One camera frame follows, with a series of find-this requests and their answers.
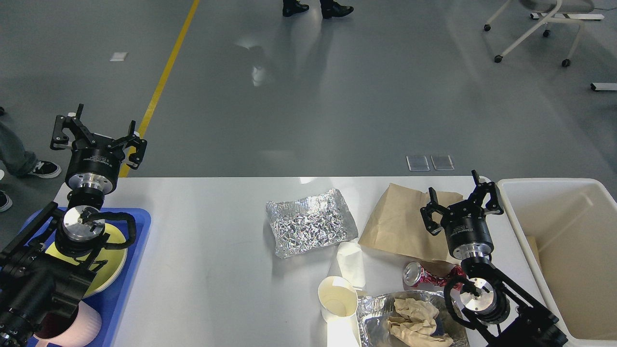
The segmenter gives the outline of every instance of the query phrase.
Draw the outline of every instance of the black cable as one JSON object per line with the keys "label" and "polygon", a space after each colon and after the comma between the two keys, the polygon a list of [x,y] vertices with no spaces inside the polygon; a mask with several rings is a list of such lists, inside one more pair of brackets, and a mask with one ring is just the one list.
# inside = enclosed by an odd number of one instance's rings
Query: black cable
{"label": "black cable", "polygon": [[468,284],[471,282],[467,278],[462,277],[462,276],[452,277],[448,281],[448,284],[446,284],[444,287],[445,308],[448,310],[448,313],[450,314],[450,316],[456,323],[459,323],[460,325],[464,326],[467,329],[476,330],[476,327],[471,322],[468,322],[467,320],[462,319],[461,317],[458,316],[456,311],[454,311],[452,295],[450,294],[450,292],[452,291],[452,289],[454,289],[454,286],[458,283]]}
{"label": "black cable", "polygon": [[84,222],[92,222],[97,219],[106,220],[124,220],[128,229],[128,240],[123,243],[106,243],[105,249],[125,249],[135,243],[137,239],[137,226],[135,225],[135,217],[126,212],[99,212],[93,213],[83,219]]}

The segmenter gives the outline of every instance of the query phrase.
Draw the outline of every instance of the crumpled brown paper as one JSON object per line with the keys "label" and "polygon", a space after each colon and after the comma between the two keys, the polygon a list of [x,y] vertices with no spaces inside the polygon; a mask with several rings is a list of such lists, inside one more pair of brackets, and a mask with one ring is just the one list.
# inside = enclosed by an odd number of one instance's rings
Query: crumpled brown paper
{"label": "crumpled brown paper", "polygon": [[388,330],[412,347],[448,347],[453,343],[448,334],[431,336],[437,330],[435,306],[415,299],[395,299],[394,308],[402,317],[390,316]]}
{"label": "crumpled brown paper", "polygon": [[[428,193],[390,183],[368,219],[358,243],[419,260],[459,264],[460,261],[448,251],[444,232],[432,236],[424,227],[420,208],[425,207],[429,200]],[[437,200],[440,205],[449,206],[463,200],[463,196],[438,191]],[[439,223],[441,216],[435,213],[433,220]]]}

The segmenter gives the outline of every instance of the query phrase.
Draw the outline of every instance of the black shoe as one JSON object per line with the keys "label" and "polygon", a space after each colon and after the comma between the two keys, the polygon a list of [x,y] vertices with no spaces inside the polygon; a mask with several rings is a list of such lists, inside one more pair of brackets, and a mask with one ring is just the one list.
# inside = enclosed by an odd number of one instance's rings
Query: black shoe
{"label": "black shoe", "polygon": [[9,196],[0,190],[0,212],[8,210],[12,205],[13,202],[10,200]]}
{"label": "black shoe", "polygon": [[321,15],[324,19],[330,19],[332,17],[345,17],[354,11],[351,6],[343,6],[334,1],[331,9],[321,9]]}
{"label": "black shoe", "polygon": [[60,167],[51,161],[39,161],[36,163],[35,168],[28,174],[41,178],[54,178],[60,175],[61,171]]}
{"label": "black shoe", "polygon": [[283,17],[291,17],[296,13],[307,12],[308,9],[309,5],[301,4],[299,0],[290,6],[283,4]]}

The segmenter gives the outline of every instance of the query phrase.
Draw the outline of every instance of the chair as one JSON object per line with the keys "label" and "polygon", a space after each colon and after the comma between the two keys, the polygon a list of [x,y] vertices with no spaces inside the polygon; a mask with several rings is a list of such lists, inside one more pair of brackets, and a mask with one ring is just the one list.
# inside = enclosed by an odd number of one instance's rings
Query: chair
{"label": "chair", "polygon": [[[484,24],[484,31],[489,31],[491,29],[491,23],[497,18],[503,10],[506,9],[510,5],[512,0],[508,0],[502,7],[495,12],[495,14],[486,21]],[[542,36],[549,37],[550,28],[549,25],[551,23],[566,23],[566,24],[576,24],[579,26],[579,30],[576,33],[576,37],[574,38],[574,42],[572,43],[572,47],[570,48],[570,52],[568,53],[568,57],[561,62],[561,66],[567,67],[570,65],[570,58],[572,58],[572,54],[574,54],[574,50],[581,39],[581,34],[584,30],[584,21],[579,19],[571,19],[568,18],[568,14],[588,14],[592,12],[595,7],[594,3],[591,0],[520,0],[520,3],[526,7],[527,9],[536,12],[536,13],[546,13],[545,16],[541,17],[540,20],[529,29],[525,34],[519,37],[513,44],[510,45],[503,53],[495,56],[495,62],[501,62],[503,57],[506,56],[512,49],[515,49],[523,40],[525,40],[531,33],[533,33],[536,29],[538,29],[541,25],[546,24],[547,28],[544,30]],[[564,14],[563,18],[556,18],[556,14]]]}

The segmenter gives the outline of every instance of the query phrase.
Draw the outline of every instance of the aluminum foil tray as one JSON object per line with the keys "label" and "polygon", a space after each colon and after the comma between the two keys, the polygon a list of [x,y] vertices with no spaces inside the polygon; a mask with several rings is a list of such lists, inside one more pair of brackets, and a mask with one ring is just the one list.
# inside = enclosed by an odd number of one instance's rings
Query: aluminum foil tray
{"label": "aluminum foil tray", "polygon": [[297,201],[269,201],[266,213],[280,258],[358,237],[354,218],[338,189]]}
{"label": "aluminum foil tray", "polygon": [[445,308],[444,294],[441,291],[409,290],[379,296],[358,297],[358,325],[362,347],[407,347],[387,329],[387,318],[394,311],[394,299],[413,298],[427,301],[439,310],[443,328],[454,340],[452,347],[470,347],[465,328],[456,323]]}

